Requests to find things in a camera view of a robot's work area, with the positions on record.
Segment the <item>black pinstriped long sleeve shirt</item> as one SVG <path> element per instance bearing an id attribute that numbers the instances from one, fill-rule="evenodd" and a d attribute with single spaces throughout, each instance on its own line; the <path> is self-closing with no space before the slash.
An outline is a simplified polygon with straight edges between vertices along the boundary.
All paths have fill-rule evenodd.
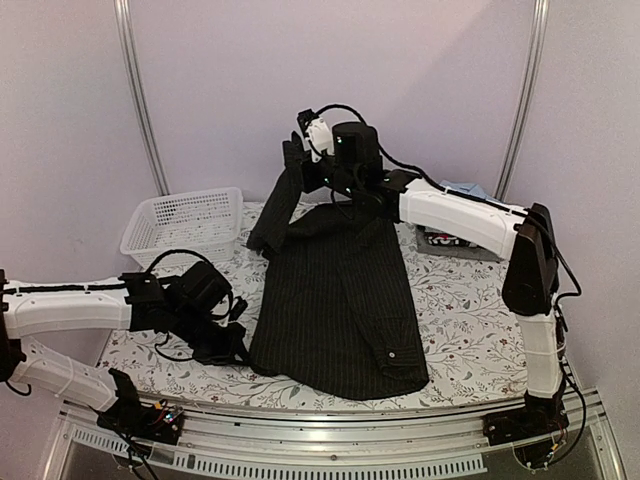
<path id="1" fill-rule="evenodd" d="M 253 371 L 351 400 L 421 390 L 429 375 L 394 223 L 331 204 L 294 220 L 301 193 L 286 169 L 247 241 L 268 262 Z"/>

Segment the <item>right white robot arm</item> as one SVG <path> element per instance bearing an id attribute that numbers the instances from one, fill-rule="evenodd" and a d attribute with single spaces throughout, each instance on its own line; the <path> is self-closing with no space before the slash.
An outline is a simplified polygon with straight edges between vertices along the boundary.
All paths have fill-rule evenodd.
<path id="1" fill-rule="evenodd" d="M 394 160 L 380 145 L 377 130 L 361 115 L 329 125 L 324 108 L 297 115 L 291 140 L 301 168 L 302 190 L 322 187 L 347 197 L 358 217 L 433 228 L 474 243 L 507 261 L 502 300 L 519 322 L 527 367 L 525 406 L 517 427 L 537 436 L 562 409 L 568 386 L 561 361 L 567 326 L 560 302 L 558 270 L 568 266 L 553 233 L 549 210 L 479 198 L 429 177 L 420 167 Z"/>

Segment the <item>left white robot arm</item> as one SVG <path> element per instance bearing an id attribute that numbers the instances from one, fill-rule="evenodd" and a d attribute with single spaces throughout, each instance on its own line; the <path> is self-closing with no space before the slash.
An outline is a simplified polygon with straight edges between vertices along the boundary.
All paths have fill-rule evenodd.
<path id="1" fill-rule="evenodd" d="M 128 434 L 148 426 L 130 377 L 56 352 L 36 340 L 40 333 L 74 330 L 154 331 L 183 340 L 202 365 L 247 365 L 246 308 L 229 281 L 204 255 L 181 275 L 158 277 L 161 253 L 137 272 L 93 283 L 27 284 L 1 280 L 1 380 L 39 386 L 63 399 L 109 412 Z"/>

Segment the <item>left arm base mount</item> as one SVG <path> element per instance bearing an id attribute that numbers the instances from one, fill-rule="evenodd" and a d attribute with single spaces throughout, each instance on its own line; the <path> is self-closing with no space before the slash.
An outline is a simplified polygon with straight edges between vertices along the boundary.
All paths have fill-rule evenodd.
<path id="1" fill-rule="evenodd" d="M 126 437 L 177 445 L 184 425 L 184 409 L 165 399 L 153 405 L 139 400 L 117 399 L 104 412 L 97 412 L 97 425 Z"/>

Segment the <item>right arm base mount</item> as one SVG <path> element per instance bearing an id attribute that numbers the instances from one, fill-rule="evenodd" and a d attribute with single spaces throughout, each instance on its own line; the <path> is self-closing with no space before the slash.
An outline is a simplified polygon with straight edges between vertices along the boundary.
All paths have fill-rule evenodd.
<path id="1" fill-rule="evenodd" d="M 483 435 L 491 446 L 551 434 L 569 426 L 562 402 L 529 396 L 523 407 L 489 413 L 482 422 Z"/>

